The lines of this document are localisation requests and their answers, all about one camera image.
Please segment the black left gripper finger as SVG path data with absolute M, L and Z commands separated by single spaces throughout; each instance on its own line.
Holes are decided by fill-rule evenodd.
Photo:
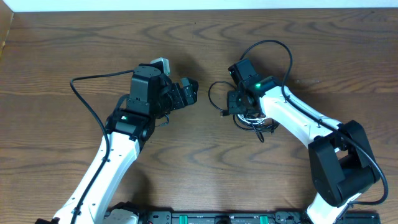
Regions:
M 182 85 L 184 89 L 189 89 L 192 92 L 198 91 L 198 82 L 191 78 L 182 78 L 181 79 Z
M 186 105 L 197 102 L 197 87 L 194 84 L 185 85 L 183 88 L 183 100 Z

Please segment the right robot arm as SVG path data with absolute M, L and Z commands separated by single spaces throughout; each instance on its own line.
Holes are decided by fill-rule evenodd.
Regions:
M 312 223 L 335 223 L 380 178 L 364 128 L 317 112 L 274 77 L 262 78 L 250 60 L 228 69 L 237 89 L 228 93 L 229 114 L 264 115 L 281 124 L 308 149 L 317 190 L 307 208 Z

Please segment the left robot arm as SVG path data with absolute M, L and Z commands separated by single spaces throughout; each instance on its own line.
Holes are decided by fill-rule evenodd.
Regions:
M 120 97 L 105 122 L 77 93 L 99 124 L 103 137 L 98 152 L 74 193 L 49 221 L 54 223 L 140 223 L 140 214 L 108 208 L 126 171 L 155 131 L 157 119 L 168 118 L 197 102 L 198 82 L 183 78 L 174 83 L 169 63 L 158 58 L 128 71 L 130 92 Z

